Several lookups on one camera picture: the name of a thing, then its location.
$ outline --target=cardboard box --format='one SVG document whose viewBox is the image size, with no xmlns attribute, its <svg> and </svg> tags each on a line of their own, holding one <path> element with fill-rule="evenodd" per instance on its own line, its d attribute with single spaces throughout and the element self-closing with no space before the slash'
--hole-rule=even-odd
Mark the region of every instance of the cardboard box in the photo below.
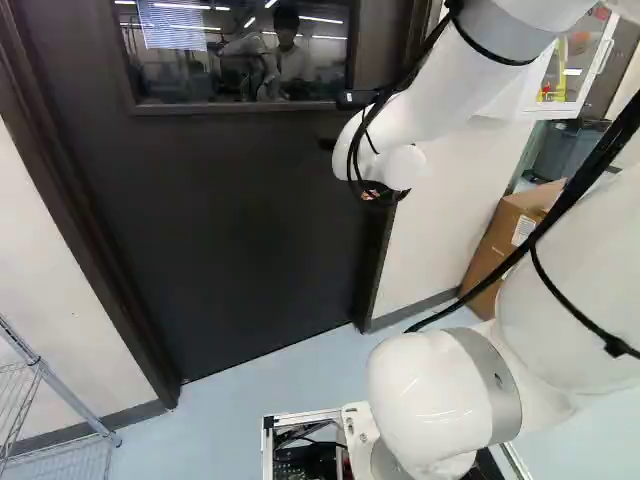
<svg viewBox="0 0 640 480">
<path fill-rule="evenodd" d="M 553 206 L 565 182 L 566 179 L 546 183 L 500 200 L 462 280 L 461 295 L 487 277 L 526 240 Z M 495 318 L 495 301 L 502 282 L 498 280 L 469 303 L 481 319 Z"/>
</svg>

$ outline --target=person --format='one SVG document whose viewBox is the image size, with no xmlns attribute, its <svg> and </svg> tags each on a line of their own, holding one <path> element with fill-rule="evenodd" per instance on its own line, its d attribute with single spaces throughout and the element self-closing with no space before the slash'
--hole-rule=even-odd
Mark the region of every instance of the person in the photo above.
<svg viewBox="0 0 640 480">
<path fill-rule="evenodd" d="M 309 52 L 294 43 L 299 28 L 300 16 L 296 7 L 280 5 L 275 9 L 273 29 L 278 35 L 278 46 L 274 53 L 283 89 L 292 97 L 304 97 L 305 92 L 309 92 L 309 83 L 315 80 Z"/>
</svg>

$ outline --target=glass cabinet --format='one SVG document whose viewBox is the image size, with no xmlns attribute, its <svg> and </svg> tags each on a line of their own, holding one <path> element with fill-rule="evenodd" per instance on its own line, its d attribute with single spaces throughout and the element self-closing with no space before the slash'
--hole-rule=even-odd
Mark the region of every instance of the glass cabinet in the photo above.
<svg viewBox="0 0 640 480">
<path fill-rule="evenodd" d="M 498 118 L 575 118 L 607 65 L 619 16 L 598 4 L 481 112 Z"/>
</svg>

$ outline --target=metal wire rack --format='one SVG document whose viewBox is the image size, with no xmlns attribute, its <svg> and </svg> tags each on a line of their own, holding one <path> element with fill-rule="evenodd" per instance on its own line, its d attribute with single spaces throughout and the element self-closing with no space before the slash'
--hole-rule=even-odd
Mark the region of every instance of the metal wire rack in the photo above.
<svg viewBox="0 0 640 480">
<path fill-rule="evenodd" d="M 27 418 L 41 378 L 39 364 L 33 369 L 25 363 L 0 367 L 0 439 L 3 441 L 0 476 Z"/>
<path fill-rule="evenodd" d="M 109 474 L 112 445 L 92 435 L 13 457 L 2 480 L 103 480 Z"/>
<path fill-rule="evenodd" d="M 0 366 L 0 478 L 2 480 L 106 480 L 111 452 L 122 441 L 106 428 L 55 375 L 47 362 L 9 326 L 0 314 L 0 337 L 24 360 Z M 12 457 L 41 381 L 97 432 L 61 445 Z"/>
</svg>

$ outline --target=glass window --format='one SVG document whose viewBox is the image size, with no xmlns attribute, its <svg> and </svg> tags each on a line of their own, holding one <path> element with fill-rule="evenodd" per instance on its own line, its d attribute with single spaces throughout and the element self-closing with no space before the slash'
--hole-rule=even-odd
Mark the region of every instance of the glass window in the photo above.
<svg viewBox="0 0 640 480">
<path fill-rule="evenodd" d="M 538 102 L 575 102 L 602 40 L 611 12 L 598 5 L 556 42 Z"/>
<path fill-rule="evenodd" d="M 345 0 L 115 0 L 139 103 L 333 100 Z"/>
</svg>

